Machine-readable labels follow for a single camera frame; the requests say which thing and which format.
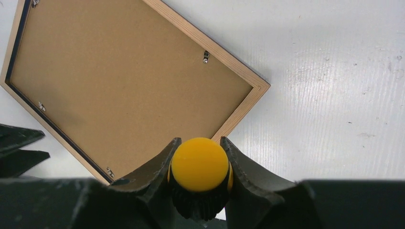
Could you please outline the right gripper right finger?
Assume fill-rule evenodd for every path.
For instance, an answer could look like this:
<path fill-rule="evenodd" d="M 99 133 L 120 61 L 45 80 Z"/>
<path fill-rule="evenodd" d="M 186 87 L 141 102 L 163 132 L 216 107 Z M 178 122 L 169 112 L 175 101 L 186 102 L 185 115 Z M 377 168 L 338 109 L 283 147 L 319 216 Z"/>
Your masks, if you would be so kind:
<path fill-rule="evenodd" d="M 243 154 L 222 137 L 234 183 L 225 207 L 230 229 L 402 229 L 402 180 L 289 181 Z"/>

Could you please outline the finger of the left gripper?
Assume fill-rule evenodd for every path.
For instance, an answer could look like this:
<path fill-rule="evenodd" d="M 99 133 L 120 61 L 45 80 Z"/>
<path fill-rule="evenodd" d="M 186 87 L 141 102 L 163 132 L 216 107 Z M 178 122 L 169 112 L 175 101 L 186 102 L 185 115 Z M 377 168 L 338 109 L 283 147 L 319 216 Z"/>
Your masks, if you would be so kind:
<path fill-rule="evenodd" d="M 45 137 L 41 130 L 0 125 L 0 157 L 3 158 Z"/>
<path fill-rule="evenodd" d="M 44 151 L 15 149 L 0 154 L 0 177 L 19 177 L 32 167 L 50 158 Z"/>

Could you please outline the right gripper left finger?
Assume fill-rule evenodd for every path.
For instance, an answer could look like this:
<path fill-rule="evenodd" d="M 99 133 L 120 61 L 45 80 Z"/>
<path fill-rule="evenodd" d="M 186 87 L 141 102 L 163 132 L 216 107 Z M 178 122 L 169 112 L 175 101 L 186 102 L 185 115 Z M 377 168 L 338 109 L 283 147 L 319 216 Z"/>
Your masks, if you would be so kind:
<path fill-rule="evenodd" d="M 173 229 L 176 211 L 167 175 L 180 146 L 174 138 L 156 157 L 135 170 L 151 168 L 152 177 L 138 185 L 107 186 L 95 179 L 27 179 L 0 181 L 0 226 L 3 229 Z"/>

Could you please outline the yellow black screwdriver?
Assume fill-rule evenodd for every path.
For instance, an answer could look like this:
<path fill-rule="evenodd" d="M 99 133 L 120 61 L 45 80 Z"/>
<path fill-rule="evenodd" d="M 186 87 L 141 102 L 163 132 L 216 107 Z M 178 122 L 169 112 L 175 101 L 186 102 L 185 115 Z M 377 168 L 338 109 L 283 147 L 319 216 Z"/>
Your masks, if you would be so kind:
<path fill-rule="evenodd" d="M 181 143 L 175 150 L 167 181 L 173 205 L 181 216 L 210 221 L 230 198 L 233 168 L 217 142 L 197 137 Z"/>

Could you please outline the wooden picture frame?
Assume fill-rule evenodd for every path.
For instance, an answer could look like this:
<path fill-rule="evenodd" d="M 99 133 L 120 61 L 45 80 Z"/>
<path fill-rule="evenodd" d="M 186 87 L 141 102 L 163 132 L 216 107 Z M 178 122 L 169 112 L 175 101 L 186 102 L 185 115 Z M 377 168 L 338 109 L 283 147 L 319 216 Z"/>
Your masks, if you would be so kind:
<path fill-rule="evenodd" d="M 227 136 L 270 85 L 160 0 L 16 0 L 1 86 L 105 184 Z"/>

